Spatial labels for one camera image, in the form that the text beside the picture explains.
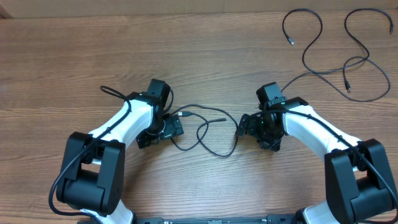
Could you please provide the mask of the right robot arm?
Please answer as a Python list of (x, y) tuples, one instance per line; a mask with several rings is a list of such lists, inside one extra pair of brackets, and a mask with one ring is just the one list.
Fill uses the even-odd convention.
[(241, 117), (237, 134), (254, 137), (260, 148), (279, 151), (293, 136), (324, 163), (326, 199), (284, 215), (284, 223), (372, 223), (397, 210), (397, 189), (384, 146), (346, 134), (319, 116), (302, 98), (287, 99), (275, 82), (256, 92), (259, 112)]

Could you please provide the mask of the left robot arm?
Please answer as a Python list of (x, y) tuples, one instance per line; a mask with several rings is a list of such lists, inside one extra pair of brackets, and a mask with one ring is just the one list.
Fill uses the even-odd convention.
[(129, 95), (100, 89), (122, 99), (123, 106), (97, 129), (69, 136), (49, 206), (58, 215), (89, 217), (90, 223), (134, 223), (134, 213), (121, 200), (126, 149), (134, 142), (141, 149), (157, 144), (183, 129), (178, 117), (167, 113), (173, 93), (165, 81), (153, 79), (146, 91)]

